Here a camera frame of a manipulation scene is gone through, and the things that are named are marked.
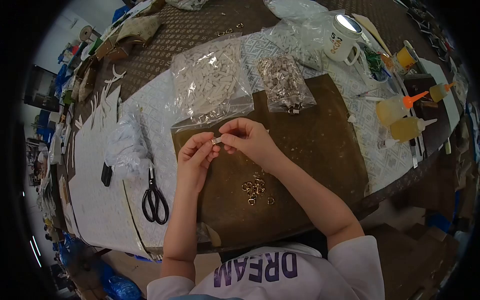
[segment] green item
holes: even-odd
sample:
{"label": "green item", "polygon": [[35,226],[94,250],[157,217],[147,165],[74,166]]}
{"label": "green item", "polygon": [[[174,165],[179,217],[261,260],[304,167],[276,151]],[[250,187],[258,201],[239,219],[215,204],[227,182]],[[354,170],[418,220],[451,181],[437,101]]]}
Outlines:
{"label": "green item", "polygon": [[365,52],[370,71],[372,73],[381,72],[382,59],[380,58],[380,54],[373,52],[368,47],[363,48],[363,52]]}
{"label": "green item", "polygon": [[92,55],[95,53],[95,50],[103,43],[103,41],[98,37],[93,45],[90,46],[90,51],[88,51],[88,55]]}
{"label": "green item", "polygon": [[72,104],[75,102],[72,98],[72,91],[66,91],[65,96],[63,97],[63,103],[65,104]]}

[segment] printed text on mug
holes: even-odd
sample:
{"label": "printed text on mug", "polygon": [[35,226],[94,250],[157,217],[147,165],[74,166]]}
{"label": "printed text on mug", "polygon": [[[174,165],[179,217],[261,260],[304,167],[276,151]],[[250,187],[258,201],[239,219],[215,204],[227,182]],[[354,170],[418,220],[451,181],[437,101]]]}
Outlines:
{"label": "printed text on mug", "polygon": [[330,41],[333,43],[333,49],[331,49],[330,52],[332,54],[335,54],[335,50],[338,50],[338,48],[340,48],[340,45],[342,45],[342,39],[338,37],[338,40],[335,40],[335,33],[332,32]]}

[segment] white t-shirt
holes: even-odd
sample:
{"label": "white t-shirt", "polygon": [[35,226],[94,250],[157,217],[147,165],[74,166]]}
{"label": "white t-shirt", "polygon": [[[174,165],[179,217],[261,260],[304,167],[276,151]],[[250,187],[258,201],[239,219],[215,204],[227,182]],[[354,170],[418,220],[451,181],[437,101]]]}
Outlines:
{"label": "white t-shirt", "polygon": [[43,163],[44,158],[48,157],[48,148],[43,147],[40,150],[40,153],[38,154],[37,160],[41,163]]}
{"label": "white t-shirt", "polygon": [[225,262],[197,286],[181,276],[160,278],[147,286],[148,300],[199,294],[244,300],[385,299],[373,236],[336,245],[328,260],[301,244],[261,247]]}

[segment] person's left hand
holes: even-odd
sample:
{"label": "person's left hand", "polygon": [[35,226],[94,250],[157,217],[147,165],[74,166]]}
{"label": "person's left hand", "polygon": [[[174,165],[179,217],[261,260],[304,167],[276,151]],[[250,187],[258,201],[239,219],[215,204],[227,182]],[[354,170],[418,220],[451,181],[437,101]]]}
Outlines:
{"label": "person's left hand", "polygon": [[212,160],[218,156],[220,146],[212,145],[213,132],[193,135],[179,151],[177,190],[200,192]]}

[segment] yellow glue bottle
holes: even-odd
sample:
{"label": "yellow glue bottle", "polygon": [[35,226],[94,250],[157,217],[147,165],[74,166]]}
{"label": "yellow glue bottle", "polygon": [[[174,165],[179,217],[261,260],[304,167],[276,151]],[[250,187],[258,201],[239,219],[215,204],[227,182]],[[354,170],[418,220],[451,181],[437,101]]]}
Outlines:
{"label": "yellow glue bottle", "polygon": [[435,122],[437,122],[437,119],[425,121],[417,117],[401,118],[390,126],[390,131],[392,138],[398,140],[399,143],[403,143],[420,136],[425,127]]}
{"label": "yellow glue bottle", "polygon": [[380,101],[377,103],[377,116],[380,119],[380,123],[384,126],[390,126],[395,121],[403,118],[408,114],[410,108],[413,107],[413,102],[422,98],[428,94],[428,91],[410,96],[396,95],[387,100]]}
{"label": "yellow glue bottle", "polygon": [[445,98],[450,91],[450,88],[455,84],[452,82],[451,84],[437,84],[430,88],[430,96],[432,100],[438,102]]}

